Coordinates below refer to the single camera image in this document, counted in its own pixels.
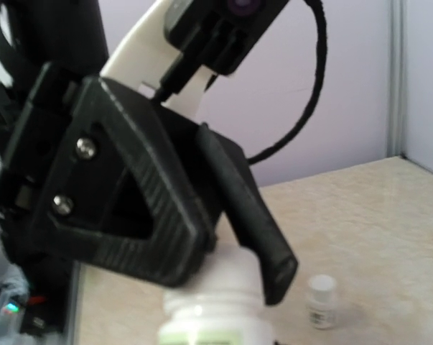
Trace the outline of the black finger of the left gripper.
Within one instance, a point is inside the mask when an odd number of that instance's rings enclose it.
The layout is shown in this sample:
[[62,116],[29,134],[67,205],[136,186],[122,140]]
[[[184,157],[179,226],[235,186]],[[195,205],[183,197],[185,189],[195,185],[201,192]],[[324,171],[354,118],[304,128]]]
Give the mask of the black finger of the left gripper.
[[248,159],[235,142],[207,124],[199,126],[196,145],[238,243],[259,259],[265,304],[280,304],[293,283],[299,261],[265,204]]

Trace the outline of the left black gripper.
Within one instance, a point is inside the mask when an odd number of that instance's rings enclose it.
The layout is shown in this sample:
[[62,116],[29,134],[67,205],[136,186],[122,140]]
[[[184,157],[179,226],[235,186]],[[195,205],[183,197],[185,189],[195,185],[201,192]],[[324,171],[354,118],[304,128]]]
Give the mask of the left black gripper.
[[0,237],[21,266],[79,261],[183,285],[245,185],[235,142],[110,78],[46,65],[13,120]]

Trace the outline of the white cap of bottle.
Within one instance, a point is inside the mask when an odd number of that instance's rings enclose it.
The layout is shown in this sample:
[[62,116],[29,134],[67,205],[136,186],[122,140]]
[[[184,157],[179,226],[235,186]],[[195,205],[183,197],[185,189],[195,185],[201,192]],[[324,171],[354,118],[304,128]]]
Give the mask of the white cap of bottle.
[[199,272],[185,285],[164,292],[166,308],[210,301],[264,306],[261,267],[252,251],[221,244],[204,259]]

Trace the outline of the white pill bottle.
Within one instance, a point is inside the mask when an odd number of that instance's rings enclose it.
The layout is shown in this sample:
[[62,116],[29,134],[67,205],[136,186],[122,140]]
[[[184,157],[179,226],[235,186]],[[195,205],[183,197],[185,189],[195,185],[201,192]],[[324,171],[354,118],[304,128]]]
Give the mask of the white pill bottle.
[[329,329],[337,318],[337,282],[329,275],[315,275],[308,280],[307,312],[317,329]]
[[164,294],[169,318],[158,344],[274,344],[274,328],[261,317],[264,300],[244,293]]

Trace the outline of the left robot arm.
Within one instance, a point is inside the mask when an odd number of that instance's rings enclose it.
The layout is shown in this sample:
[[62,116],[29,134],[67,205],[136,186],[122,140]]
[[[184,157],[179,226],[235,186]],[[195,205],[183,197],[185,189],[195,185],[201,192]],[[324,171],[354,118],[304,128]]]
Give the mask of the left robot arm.
[[0,1],[0,239],[44,289],[72,262],[168,288],[225,214],[279,304],[298,261],[250,160],[191,118],[284,2],[158,1],[108,51],[97,1]]

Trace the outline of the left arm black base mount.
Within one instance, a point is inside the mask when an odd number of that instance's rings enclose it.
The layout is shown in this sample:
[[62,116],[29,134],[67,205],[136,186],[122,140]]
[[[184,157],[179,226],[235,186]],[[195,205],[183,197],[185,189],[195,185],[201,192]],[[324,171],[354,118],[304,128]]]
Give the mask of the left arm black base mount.
[[40,259],[28,262],[23,272],[29,283],[29,300],[20,331],[31,336],[63,332],[73,263],[62,259]]

